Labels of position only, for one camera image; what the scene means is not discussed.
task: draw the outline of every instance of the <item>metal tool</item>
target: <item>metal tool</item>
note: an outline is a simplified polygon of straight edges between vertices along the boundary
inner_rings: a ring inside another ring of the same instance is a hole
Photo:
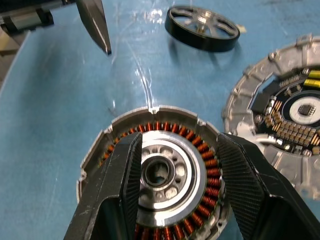
[[[0,0],[0,25],[10,36],[54,24],[50,10],[76,3],[83,25],[96,44],[111,54],[102,0]]]

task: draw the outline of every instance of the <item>textured grip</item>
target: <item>textured grip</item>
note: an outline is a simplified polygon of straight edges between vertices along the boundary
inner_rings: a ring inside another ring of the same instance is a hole
[[[131,149],[122,191],[123,215],[126,219],[127,232],[130,236],[134,235],[137,221],[141,177],[141,156],[142,135],[139,135]]]
[[[226,136],[221,135],[218,154],[235,218],[243,238],[250,240],[265,198],[263,188],[239,145],[230,143]]]

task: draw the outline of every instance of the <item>blue mat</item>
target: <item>blue mat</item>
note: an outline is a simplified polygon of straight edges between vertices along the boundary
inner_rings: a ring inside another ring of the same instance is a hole
[[[173,4],[218,12],[247,33],[227,53],[172,40]],[[104,1],[112,56],[76,6],[28,35],[0,92],[0,239],[60,240],[76,209],[80,163],[101,129],[143,106],[188,109],[223,131],[221,111],[243,69],[296,38],[319,34],[318,0]],[[308,201],[320,219],[318,203]],[[220,239],[241,239],[234,217]]]

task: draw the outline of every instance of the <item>pulley wheel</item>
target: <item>pulley wheel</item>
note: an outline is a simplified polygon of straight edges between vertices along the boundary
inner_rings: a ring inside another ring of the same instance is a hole
[[[239,29],[229,19],[194,6],[171,7],[165,29],[180,42],[208,52],[229,51],[240,36]]]

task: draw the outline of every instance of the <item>electronic component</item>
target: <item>electronic component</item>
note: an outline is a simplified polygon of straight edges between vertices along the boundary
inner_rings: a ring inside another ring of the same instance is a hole
[[[313,88],[320,88],[320,80],[306,79],[303,85]]]
[[[320,71],[319,70],[311,70],[308,76],[312,79],[320,79]]]

